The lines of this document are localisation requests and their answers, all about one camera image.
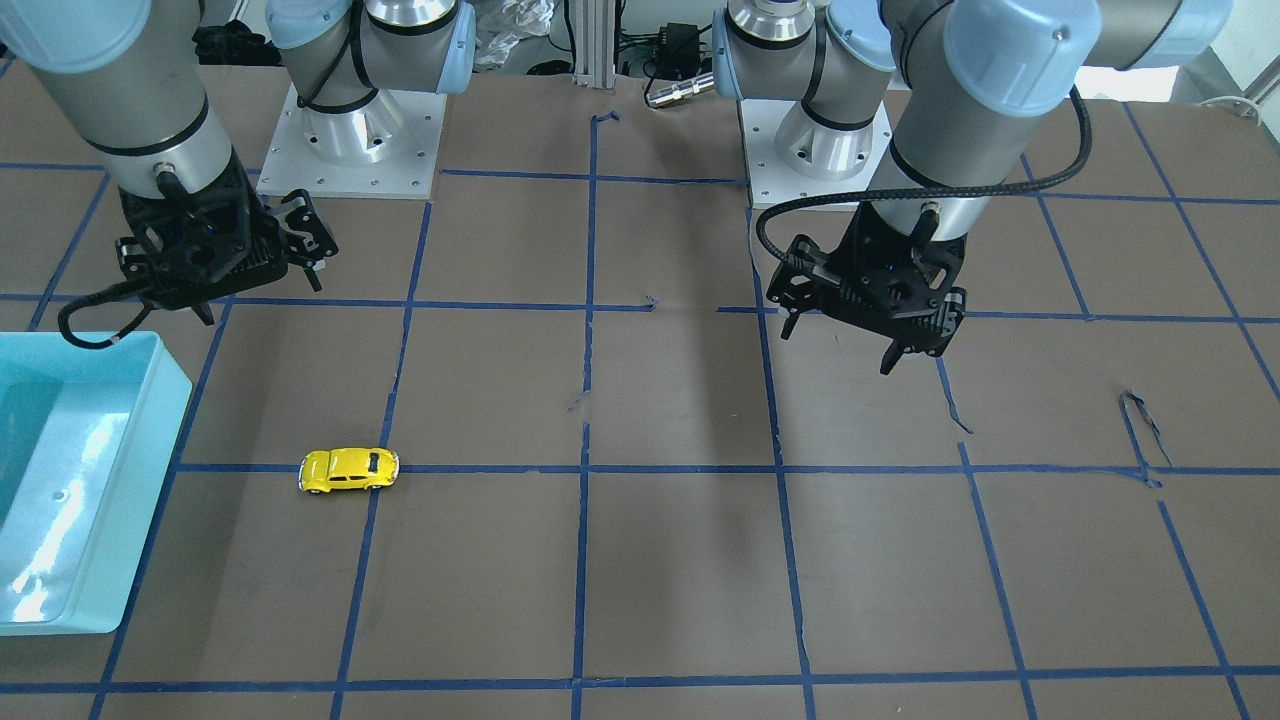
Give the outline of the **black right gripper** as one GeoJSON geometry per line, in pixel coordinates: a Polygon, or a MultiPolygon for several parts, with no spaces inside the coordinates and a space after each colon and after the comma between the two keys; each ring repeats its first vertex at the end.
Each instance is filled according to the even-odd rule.
{"type": "Polygon", "coordinates": [[[205,190],[119,196],[131,229],[116,241],[123,275],[142,284],[148,306],[189,307],[205,325],[215,324],[211,300],[279,281],[289,264],[320,292],[317,273],[339,252],[307,190],[285,195],[270,215],[237,155],[205,190]]]}

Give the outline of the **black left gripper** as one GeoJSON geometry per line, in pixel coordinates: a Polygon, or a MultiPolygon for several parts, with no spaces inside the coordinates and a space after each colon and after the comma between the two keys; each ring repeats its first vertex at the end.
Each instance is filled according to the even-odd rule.
{"type": "Polygon", "coordinates": [[[788,341],[812,310],[890,338],[881,375],[908,355],[942,356],[966,314],[966,291],[955,283],[966,238],[934,238],[937,202],[920,202],[904,234],[863,202],[832,252],[796,234],[765,288],[767,299],[785,310],[780,338],[788,341]]]}

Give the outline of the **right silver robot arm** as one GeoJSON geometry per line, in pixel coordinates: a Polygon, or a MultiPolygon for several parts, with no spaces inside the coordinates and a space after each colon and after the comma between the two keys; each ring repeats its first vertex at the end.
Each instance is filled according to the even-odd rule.
{"type": "MultiPolygon", "coordinates": [[[[115,179],[128,234],[122,281],[72,300],[58,329],[106,348],[150,313],[274,283],[312,291],[339,249],[307,190],[271,206],[251,184],[197,67],[215,47],[202,1],[5,1],[3,45],[35,73],[115,179]]],[[[305,140],[333,165],[372,165],[407,145],[393,92],[461,94],[477,35],[467,1],[270,1],[266,22],[305,140]]]]}

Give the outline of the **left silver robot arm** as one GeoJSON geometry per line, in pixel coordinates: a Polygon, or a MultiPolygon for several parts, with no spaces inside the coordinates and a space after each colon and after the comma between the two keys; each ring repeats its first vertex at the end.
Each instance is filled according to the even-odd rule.
{"type": "Polygon", "coordinates": [[[755,233],[787,340],[820,313],[890,340],[881,370],[942,355],[965,316],[957,277],[992,197],[1076,176],[1092,124],[1083,67],[1179,67],[1230,1],[730,1],[710,24],[716,90],[791,100],[820,128],[867,135],[892,76],[911,96],[863,191],[778,202],[755,233]]]}

